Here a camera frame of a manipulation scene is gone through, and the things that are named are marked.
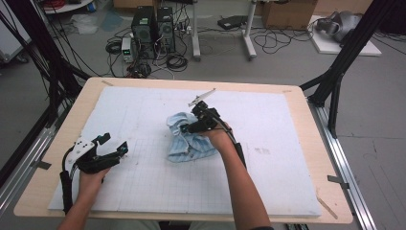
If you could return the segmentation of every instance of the white paper sheet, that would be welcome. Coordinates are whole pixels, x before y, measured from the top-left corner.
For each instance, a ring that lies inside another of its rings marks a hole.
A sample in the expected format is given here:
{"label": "white paper sheet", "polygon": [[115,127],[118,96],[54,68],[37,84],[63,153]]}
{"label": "white paper sheet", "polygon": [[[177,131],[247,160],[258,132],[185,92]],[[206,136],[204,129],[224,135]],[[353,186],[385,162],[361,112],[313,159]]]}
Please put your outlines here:
{"label": "white paper sheet", "polygon": [[[93,210],[232,214],[220,155],[196,161],[167,160],[172,134],[167,117],[190,112],[199,90],[106,87],[82,136],[109,132],[98,154],[127,141],[129,152],[107,175]],[[230,124],[241,143],[247,169],[270,216],[318,217],[314,193],[283,94],[216,91],[205,100]],[[74,194],[77,193],[76,173]],[[62,209],[60,185],[50,209]]]}

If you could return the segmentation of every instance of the white desk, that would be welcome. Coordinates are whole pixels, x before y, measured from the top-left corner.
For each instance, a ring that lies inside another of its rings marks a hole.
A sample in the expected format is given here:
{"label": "white desk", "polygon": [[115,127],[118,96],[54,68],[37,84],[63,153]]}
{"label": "white desk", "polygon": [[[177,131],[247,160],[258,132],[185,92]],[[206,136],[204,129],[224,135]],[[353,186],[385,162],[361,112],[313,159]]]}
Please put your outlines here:
{"label": "white desk", "polygon": [[[273,222],[350,223],[352,214],[339,184],[327,181],[335,171],[328,158],[326,147],[310,113],[303,91],[298,86],[264,85],[226,82],[180,81],[180,80],[133,80],[92,78],[87,81],[70,110],[43,161],[51,163],[48,170],[38,169],[24,194],[14,208],[17,216],[63,217],[62,211],[49,210],[48,205],[59,181],[60,162],[63,153],[78,139],[89,115],[106,86],[144,88],[173,88],[233,90],[283,94],[288,102],[292,120],[303,148],[304,158],[313,181],[316,196],[322,208],[318,218],[271,218]],[[172,219],[231,221],[231,215],[196,215],[172,213],[92,212],[93,218],[108,219]]]}
{"label": "white desk", "polygon": [[[257,5],[257,0],[249,0],[250,7],[248,10],[248,21],[246,30],[242,31],[242,38],[247,46],[248,50],[248,58],[251,60],[252,58],[257,57],[257,53],[255,52],[253,42],[250,37],[251,26],[253,23],[254,12]],[[198,8],[198,0],[193,0],[193,33],[192,33],[192,45],[193,45],[193,57],[195,60],[200,61],[200,47],[199,47],[199,37],[197,34],[197,8]]]}

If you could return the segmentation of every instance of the equipment on floor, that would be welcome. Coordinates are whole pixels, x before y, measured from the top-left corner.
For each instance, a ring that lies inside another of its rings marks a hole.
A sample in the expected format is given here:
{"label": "equipment on floor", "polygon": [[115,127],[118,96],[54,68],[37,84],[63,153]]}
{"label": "equipment on floor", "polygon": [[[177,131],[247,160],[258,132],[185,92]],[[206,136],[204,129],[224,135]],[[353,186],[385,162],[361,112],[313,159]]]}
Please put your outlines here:
{"label": "equipment on floor", "polygon": [[325,31],[335,41],[343,43],[350,37],[360,20],[361,16],[350,11],[335,11],[329,17],[317,20],[316,30]]}
{"label": "equipment on floor", "polygon": [[[97,155],[96,148],[110,139],[107,132],[93,141],[79,137],[77,142],[69,148],[62,159],[62,172],[59,174],[63,192],[63,211],[69,212],[73,205],[72,180],[79,168],[84,173],[94,174],[120,164],[120,159],[128,152],[127,142],[123,142],[116,151],[106,155]],[[66,162],[72,164],[71,172],[66,170]]]}
{"label": "equipment on floor", "polygon": [[161,49],[167,53],[175,52],[175,33],[173,29],[173,12],[170,7],[158,8],[156,11]]}
{"label": "equipment on floor", "polygon": [[131,23],[139,59],[156,58],[155,42],[158,39],[158,25],[156,23],[154,8],[142,6],[136,8]]}
{"label": "equipment on floor", "polygon": [[132,47],[131,37],[123,37],[122,41],[123,59],[127,63],[132,63],[135,59],[134,49]]}
{"label": "equipment on floor", "polygon": [[217,25],[224,30],[238,28],[247,23],[248,16],[231,16],[217,21]]}

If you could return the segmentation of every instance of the computer tower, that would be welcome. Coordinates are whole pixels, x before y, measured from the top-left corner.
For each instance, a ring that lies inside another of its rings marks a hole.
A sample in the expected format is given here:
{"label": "computer tower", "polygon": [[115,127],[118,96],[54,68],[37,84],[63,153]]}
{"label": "computer tower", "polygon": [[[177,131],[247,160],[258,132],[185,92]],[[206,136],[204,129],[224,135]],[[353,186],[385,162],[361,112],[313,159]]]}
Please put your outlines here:
{"label": "computer tower", "polygon": [[156,58],[154,46],[159,36],[154,8],[151,6],[137,7],[132,19],[131,30],[139,59]]}
{"label": "computer tower", "polygon": [[173,12],[170,7],[158,8],[156,11],[161,41],[161,49],[166,49],[168,53],[175,52],[175,33],[173,29]]}

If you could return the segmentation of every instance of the floor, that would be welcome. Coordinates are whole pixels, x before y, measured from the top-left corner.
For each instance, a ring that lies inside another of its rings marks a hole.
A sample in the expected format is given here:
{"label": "floor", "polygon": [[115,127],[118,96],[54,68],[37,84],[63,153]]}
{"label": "floor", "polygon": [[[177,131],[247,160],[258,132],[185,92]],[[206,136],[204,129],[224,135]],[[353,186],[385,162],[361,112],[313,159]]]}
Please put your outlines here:
{"label": "floor", "polygon": [[[88,13],[78,10],[75,13]],[[107,39],[129,27],[131,21],[122,19],[108,7],[91,14],[97,17],[98,31],[95,34],[69,34],[71,46],[91,67],[80,66],[91,75],[111,76],[107,64],[108,54],[104,47]],[[64,13],[62,19],[70,18]],[[219,17],[201,20],[202,25],[218,28]],[[261,27],[260,18],[254,26]],[[262,30],[253,30],[252,37],[263,35]],[[382,41],[405,52],[405,42],[388,38]],[[207,32],[200,34],[202,59],[192,59],[192,43],[185,57],[188,68],[183,72],[157,71],[150,79],[182,81],[228,81],[262,84],[300,85],[323,74],[335,60],[335,55],[320,55],[311,41],[292,41],[274,55],[265,54],[258,44],[258,57],[249,61],[245,46],[238,34]],[[366,200],[377,229],[404,229],[406,225],[406,58],[404,54],[372,39],[382,52],[381,57],[358,57],[344,77],[342,83],[337,134],[350,162],[358,186]],[[178,49],[185,49],[179,43]],[[123,76],[126,64],[121,57],[113,65],[113,72]],[[307,96],[314,89],[305,91]],[[0,69],[0,167],[3,167],[19,143],[47,106],[47,94],[33,62],[27,64],[13,61]],[[22,193],[21,188],[13,201],[0,216],[1,229],[48,229],[55,228],[60,218],[20,218],[13,212],[13,205]],[[90,219],[89,229],[112,229],[113,221]],[[359,229],[355,222],[349,225],[309,224],[309,229]],[[275,229],[285,229],[281,223]]]}

